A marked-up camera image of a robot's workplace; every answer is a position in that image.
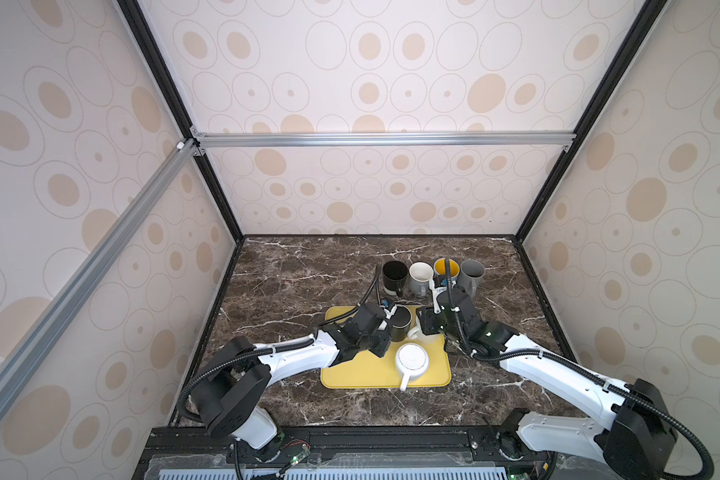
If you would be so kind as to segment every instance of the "black cable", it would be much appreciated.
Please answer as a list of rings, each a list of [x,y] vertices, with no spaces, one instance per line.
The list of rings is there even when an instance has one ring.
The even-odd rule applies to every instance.
[[[554,473],[554,468],[557,464],[557,452],[552,451],[552,452],[549,452],[549,454],[550,454],[550,457],[547,460],[547,465],[549,467],[547,467],[547,470],[545,471],[544,476],[540,477],[540,478],[543,478],[544,480],[547,480],[548,478],[552,478],[552,474]]]
[[[448,304],[451,306],[451,312],[454,314],[456,319],[456,333],[458,334],[459,346],[461,351],[469,355],[471,349],[469,348],[469,339],[467,333],[464,331],[464,322],[461,319],[461,311],[454,310],[454,294],[453,286],[451,285],[451,259],[445,258],[445,290],[448,292]]]
[[[358,302],[357,305],[355,305],[349,312],[342,313],[341,315],[336,315],[333,318],[329,318],[329,319],[326,319],[326,320],[318,323],[316,328],[320,328],[321,326],[325,326],[329,323],[337,322],[339,320],[343,320],[343,319],[347,318],[348,316],[355,315],[355,313],[357,313],[357,311],[360,309],[360,305],[365,303],[365,301],[371,295],[371,292],[373,292],[374,286],[376,286],[378,284],[378,272],[379,272],[379,267],[378,267],[378,264],[376,264],[376,271],[374,272],[374,275],[373,275],[373,282],[371,282],[370,287],[365,291],[365,294],[363,294],[362,298],[360,299],[360,301]]]
[[[242,480],[242,470],[240,469],[240,455],[238,454],[238,451],[240,450],[240,441],[235,442],[235,475],[237,475],[237,480]]]
[[[476,360],[479,360],[481,362],[489,362],[489,363],[496,363],[501,362],[503,360],[509,360],[513,359],[516,356],[526,356],[526,355],[532,355],[532,356],[538,356],[540,353],[539,350],[536,349],[519,349],[519,350],[512,350],[511,352],[505,352],[500,355],[496,356],[483,356],[480,354],[475,354],[474,358]],[[557,362],[561,364],[562,366],[567,367],[570,370],[573,370],[574,372],[578,373],[585,379],[588,379],[592,381],[595,385],[598,386],[605,386],[606,381],[599,377],[598,375],[595,375],[594,373],[590,372],[589,370],[583,368],[578,363],[572,362],[571,360],[568,360],[562,356],[559,356],[552,352],[544,352],[544,358],[552,360],[553,362]],[[634,402],[635,404],[643,407],[645,410],[648,410],[649,412],[653,413],[654,415],[662,418],[665,422],[669,423],[675,430],[680,432],[682,436],[688,440],[688,442],[696,449],[696,452],[699,453],[699,456],[701,457],[701,470],[694,474],[694,475],[675,475],[673,473],[668,472],[662,472],[661,477],[665,478],[666,480],[710,480],[712,475],[715,473],[715,464],[712,462],[712,456],[710,455],[709,451],[707,451],[704,444],[699,440],[698,437],[693,435],[693,432],[688,429],[688,427],[681,424],[676,418],[672,417],[669,413],[664,412],[661,408],[656,408],[653,403],[647,402],[643,400],[642,398],[639,398],[638,396],[628,392],[625,389],[621,389],[615,385],[608,384],[608,392],[613,392],[617,394],[618,396],[621,396],[627,400],[630,400],[631,402]]]
[[[378,277],[376,277],[376,304],[380,306],[382,304],[382,292],[378,286],[379,283],[380,282],[378,281]]]
[[[310,346],[314,342],[315,342],[315,339],[307,339],[307,340],[304,340],[303,342],[299,342],[299,343],[291,343],[289,345],[278,346],[276,349],[267,347],[267,348],[262,348],[262,349],[251,350],[250,352],[241,353],[238,356],[236,356],[235,358],[233,358],[231,360],[227,360],[226,362],[222,362],[219,365],[214,366],[213,368],[210,368],[207,370],[202,370],[195,378],[189,380],[183,389],[181,389],[179,398],[176,400],[176,409],[179,410],[179,415],[181,415],[182,417],[184,417],[188,420],[192,420],[193,422],[202,423],[202,418],[200,417],[200,415],[198,415],[194,412],[190,412],[189,410],[186,409],[186,400],[188,398],[190,398],[190,393],[192,392],[192,390],[195,389],[195,387],[197,387],[203,379],[213,375],[214,373],[218,373],[221,370],[227,369],[227,368],[231,367],[232,365],[234,365],[235,363],[241,362],[243,360],[257,358],[262,355],[270,355],[270,354],[274,353],[276,350],[278,352],[291,352],[293,350],[299,350],[304,347]]]

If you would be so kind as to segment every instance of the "enclosure frame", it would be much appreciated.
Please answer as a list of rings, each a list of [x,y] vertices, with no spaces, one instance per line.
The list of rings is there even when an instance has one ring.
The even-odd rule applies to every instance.
[[[125,245],[142,225],[144,219],[162,196],[165,189],[178,174],[188,157],[194,161],[211,192],[216,206],[226,223],[235,249],[220,282],[220,288],[206,319],[197,348],[194,351],[186,379],[198,370],[202,354],[218,317],[222,300],[229,287],[236,263],[240,258],[246,239],[266,236],[287,235],[245,235],[235,218],[232,208],[222,191],[219,178],[205,152],[211,147],[271,147],[271,146],[349,146],[349,145],[443,145],[443,144],[561,144],[563,152],[558,157],[538,196],[534,199],[522,225],[514,234],[507,235],[453,235],[468,237],[501,237],[512,242],[518,259],[530,279],[534,293],[538,298],[542,312],[547,318],[554,338],[566,358],[575,360],[563,328],[553,312],[544,288],[530,263],[523,242],[535,225],[543,209],[549,203],[560,185],[567,168],[583,146],[588,133],[598,117],[611,101],[614,91],[634,62],[641,45],[652,30],[656,20],[669,0],[646,0],[637,14],[634,23],[624,37],[613,61],[598,85],[594,96],[586,106],[584,113],[572,131],[512,131],[512,132],[452,132],[452,133],[404,133],[404,134],[211,134],[198,131],[192,125],[188,111],[182,102],[180,93],[173,81],[170,70],[160,52],[146,17],[137,0],[117,0],[128,28],[132,31],[144,59],[154,77],[157,87],[180,130],[184,140],[177,145],[171,156],[149,180],[134,202],[117,220],[112,230],[74,274],[66,287],[49,305],[39,319],[36,327],[25,337],[15,353],[0,367],[0,420],[9,410],[13,401],[39,368],[48,352],[64,333],[82,305],[86,302],[96,285],[123,251]],[[416,235],[352,235],[413,237]],[[449,235],[421,235],[422,237]],[[171,423],[176,420],[176,412]]]

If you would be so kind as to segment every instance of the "wall panel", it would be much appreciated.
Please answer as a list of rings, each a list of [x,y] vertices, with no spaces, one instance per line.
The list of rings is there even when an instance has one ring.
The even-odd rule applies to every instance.
[[[131,478],[232,254],[210,198],[189,162],[0,422],[0,478]]]
[[[0,2],[0,364],[176,146],[103,0]]]
[[[513,234],[562,146],[209,149],[247,234]]]
[[[200,131],[564,130],[642,0],[141,2]]]
[[[581,362],[659,387],[720,478],[720,2],[659,20],[525,247]]]

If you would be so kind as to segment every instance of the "marble table surface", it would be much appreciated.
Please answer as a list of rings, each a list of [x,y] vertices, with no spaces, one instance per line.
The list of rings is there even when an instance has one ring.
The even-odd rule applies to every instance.
[[[216,318],[204,365],[234,336],[278,342],[310,333],[335,305],[354,305],[374,265],[392,258],[411,265],[442,256],[486,267],[474,303],[483,318],[517,328],[559,352],[527,275],[509,240],[485,237],[250,237]],[[403,302],[422,303],[405,292]],[[515,407],[575,416],[567,402],[515,374],[449,355],[451,383],[438,388],[328,389],[319,371],[267,389],[259,405],[281,426],[484,425],[501,423]]]

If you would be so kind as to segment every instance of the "mug handle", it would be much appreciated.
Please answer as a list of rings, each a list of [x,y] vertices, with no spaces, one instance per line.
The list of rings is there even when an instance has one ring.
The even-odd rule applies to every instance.
[[[400,391],[401,391],[401,392],[404,392],[405,389],[408,388],[408,381],[409,381],[410,379],[411,379],[411,373],[410,373],[410,372],[403,373],[403,381],[402,381],[402,383],[400,384]]]
[[[416,340],[416,337],[418,336],[418,333],[422,331],[422,328],[416,323],[415,326],[412,326],[411,329],[408,331],[408,334],[406,335],[410,340]]]
[[[434,312],[440,313],[440,305],[438,305],[438,294],[434,292],[434,278],[429,279],[429,289],[432,290],[432,304]]]

